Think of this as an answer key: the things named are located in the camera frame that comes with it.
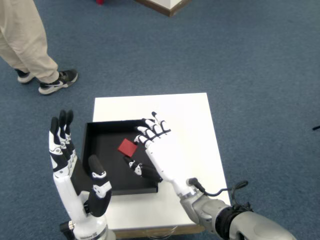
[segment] white tabletop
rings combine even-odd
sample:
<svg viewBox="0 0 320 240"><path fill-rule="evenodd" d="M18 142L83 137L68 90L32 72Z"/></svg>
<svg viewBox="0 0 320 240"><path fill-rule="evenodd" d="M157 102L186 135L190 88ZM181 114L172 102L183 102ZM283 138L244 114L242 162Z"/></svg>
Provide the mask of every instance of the white tabletop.
<svg viewBox="0 0 320 240"><path fill-rule="evenodd" d="M97 97L94 122L152 118L155 111L166 120L184 147L186 165L207 192L226 188L209 102L206 93ZM222 192L218 199L230 204ZM194 225L180 205L171 184L161 182L158 193L112 196L106 211L112 230Z"/></svg>

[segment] red object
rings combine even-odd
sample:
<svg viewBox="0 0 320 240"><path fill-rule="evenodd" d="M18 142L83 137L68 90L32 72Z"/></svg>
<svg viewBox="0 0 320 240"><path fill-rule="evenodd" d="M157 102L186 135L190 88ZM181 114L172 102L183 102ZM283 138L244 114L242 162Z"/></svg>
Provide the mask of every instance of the red object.
<svg viewBox="0 0 320 240"><path fill-rule="evenodd" d="M137 145L125 138L118 147L118 151L131 158L137 147Z"/></svg>

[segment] white wall corner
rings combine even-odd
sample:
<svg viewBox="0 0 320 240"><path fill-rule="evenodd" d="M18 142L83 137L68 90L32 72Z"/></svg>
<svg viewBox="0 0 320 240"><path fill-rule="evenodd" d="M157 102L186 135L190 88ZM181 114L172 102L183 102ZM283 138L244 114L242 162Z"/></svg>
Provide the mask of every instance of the white wall corner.
<svg viewBox="0 0 320 240"><path fill-rule="evenodd" d="M182 0L170 0L170 9L172 9L175 5L182 2Z"/></svg>
<svg viewBox="0 0 320 240"><path fill-rule="evenodd" d="M150 2L154 2L155 4L158 4L162 7L165 7L166 9L171 9L171 2L173 0L149 0Z"/></svg>
<svg viewBox="0 0 320 240"><path fill-rule="evenodd" d="M180 3L182 0L149 0L150 2L154 2L155 4L158 4L162 7L165 7L166 9L172 9L175 5Z"/></svg>

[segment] beige pants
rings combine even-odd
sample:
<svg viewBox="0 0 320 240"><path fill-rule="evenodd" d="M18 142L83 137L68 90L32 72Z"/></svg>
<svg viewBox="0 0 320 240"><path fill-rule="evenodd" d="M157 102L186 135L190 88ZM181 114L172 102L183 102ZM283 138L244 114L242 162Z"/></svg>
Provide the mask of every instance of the beige pants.
<svg viewBox="0 0 320 240"><path fill-rule="evenodd" d="M58 65L47 54L47 37L33 0L0 0L0 56L13 68L41 82L58 79Z"/></svg>

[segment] sneaker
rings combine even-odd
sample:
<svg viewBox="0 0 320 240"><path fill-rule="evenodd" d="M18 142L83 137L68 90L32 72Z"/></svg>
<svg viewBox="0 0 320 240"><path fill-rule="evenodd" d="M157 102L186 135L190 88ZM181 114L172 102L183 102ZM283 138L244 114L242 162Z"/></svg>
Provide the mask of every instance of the sneaker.
<svg viewBox="0 0 320 240"><path fill-rule="evenodd" d="M40 82L39 93L43 95L52 94L59 89L71 86L78 78L76 70L71 69L67 71L60 71L59 78L52 83Z"/></svg>
<svg viewBox="0 0 320 240"><path fill-rule="evenodd" d="M18 73L18 82L21 84L27 84L35 77L31 72L25 73L19 69L15 70Z"/></svg>

